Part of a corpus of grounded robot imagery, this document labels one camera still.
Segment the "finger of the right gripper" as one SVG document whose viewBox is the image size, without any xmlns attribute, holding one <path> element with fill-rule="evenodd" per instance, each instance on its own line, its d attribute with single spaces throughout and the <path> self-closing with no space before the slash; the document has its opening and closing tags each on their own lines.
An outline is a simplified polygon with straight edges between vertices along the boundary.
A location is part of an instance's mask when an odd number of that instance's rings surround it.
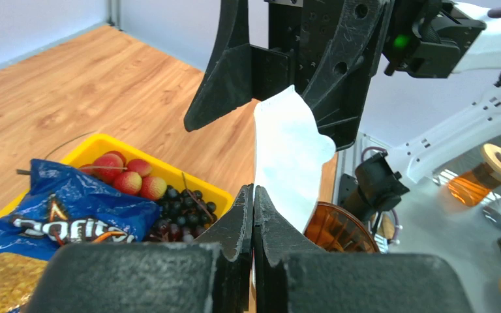
<svg viewBox="0 0 501 313">
<path fill-rule="evenodd" d="M 337 151 L 356 141 L 393 7 L 393 1 L 343 1 L 333 38 L 302 93 L 319 133 L 331 138 Z"/>
<path fill-rule="evenodd" d="M 185 130 L 198 130 L 252 99 L 252 51 L 247 1 L 222 1 L 213 51 L 185 114 Z"/>
</svg>

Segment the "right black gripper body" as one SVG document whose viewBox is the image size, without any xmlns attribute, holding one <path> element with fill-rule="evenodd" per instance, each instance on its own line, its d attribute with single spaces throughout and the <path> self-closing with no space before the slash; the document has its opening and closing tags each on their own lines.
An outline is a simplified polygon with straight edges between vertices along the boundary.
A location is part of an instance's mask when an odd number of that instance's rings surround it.
<svg viewBox="0 0 501 313">
<path fill-rule="evenodd" d="M 393 1 L 382 46 L 385 74 L 405 72 L 413 78 L 447 78 L 485 30 L 479 18 L 459 12 L 453 1 Z M 254 56 L 254 75 L 263 100 L 289 85 L 301 95 L 333 38 L 343 1 L 270 1 L 269 44 Z"/>
</svg>

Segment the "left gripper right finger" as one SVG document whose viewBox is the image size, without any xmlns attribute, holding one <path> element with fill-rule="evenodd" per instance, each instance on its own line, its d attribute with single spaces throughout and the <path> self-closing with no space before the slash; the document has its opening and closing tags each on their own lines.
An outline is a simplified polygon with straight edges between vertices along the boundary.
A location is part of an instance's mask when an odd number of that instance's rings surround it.
<svg viewBox="0 0 501 313">
<path fill-rule="evenodd" d="M 319 312 L 314 293 L 302 281 L 305 258 L 324 251 L 295 229 L 276 209 L 267 190 L 254 191 L 254 274 L 258 312 Z"/>
</svg>

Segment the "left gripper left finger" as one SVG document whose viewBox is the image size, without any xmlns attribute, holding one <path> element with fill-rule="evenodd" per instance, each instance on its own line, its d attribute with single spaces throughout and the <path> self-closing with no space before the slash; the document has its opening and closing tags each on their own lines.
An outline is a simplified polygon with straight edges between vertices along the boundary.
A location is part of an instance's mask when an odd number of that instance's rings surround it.
<svg viewBox="0 0 501 313">
<path fill-rule="evenodd" d="M 192 258 L 193 312 L 244 312 L 249 308 L 254 186 L 240 188 L 230 210 L 196 242 Z"/>
</svg>

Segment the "brown coffee dripper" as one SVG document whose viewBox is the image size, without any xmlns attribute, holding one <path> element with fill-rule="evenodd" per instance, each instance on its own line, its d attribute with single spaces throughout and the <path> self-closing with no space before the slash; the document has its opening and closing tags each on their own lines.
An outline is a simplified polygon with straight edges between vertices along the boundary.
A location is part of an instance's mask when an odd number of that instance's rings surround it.
<svg viewBox="0 0 501 313">
<path fill-rule="evenodd" d="M 328 252 L 380 251 L 371 233 L 354 215 L 323 201 L 316 204 L 304 236 Z"/>
</svg>

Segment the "white coffee filter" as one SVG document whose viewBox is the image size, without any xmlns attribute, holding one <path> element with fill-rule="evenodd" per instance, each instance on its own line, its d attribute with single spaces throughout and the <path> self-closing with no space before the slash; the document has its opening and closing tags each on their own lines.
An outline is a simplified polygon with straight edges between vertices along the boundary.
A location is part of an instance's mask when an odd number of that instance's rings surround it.
<svg viewBox="0 0 501 313">
<path fill-rule="evenodd" d="M 258 103 L 254 125 L 254 184 L 264 187 L 276 210 L 304 232 L 319 198 L 322 167 L 334 157 L 335 143 L 319 133 L 294 85 Z"/>
</svg>

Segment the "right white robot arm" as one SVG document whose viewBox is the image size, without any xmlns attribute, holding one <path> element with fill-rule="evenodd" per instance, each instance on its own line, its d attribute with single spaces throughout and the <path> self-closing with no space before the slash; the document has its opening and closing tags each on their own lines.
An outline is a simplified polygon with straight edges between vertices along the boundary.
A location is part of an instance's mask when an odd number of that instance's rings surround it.
<svg viewBox="0 0 501 313">
<path fill-rule="evenodd" d="M 204 78 L 184 118 L 202 128 L 256 99 L 256 188 L 298 229 L 322 165 L 358 150 L 368 92 L 388 127 L 413 127 L 384 181 L 358 175 L 356 207 L 389 209 L 417 182 L 501 134 L 501 8 L 455 1 L 270 1 L 269 44 L 249 40 L 246 1 L 223 1 Z"/>
</svg>

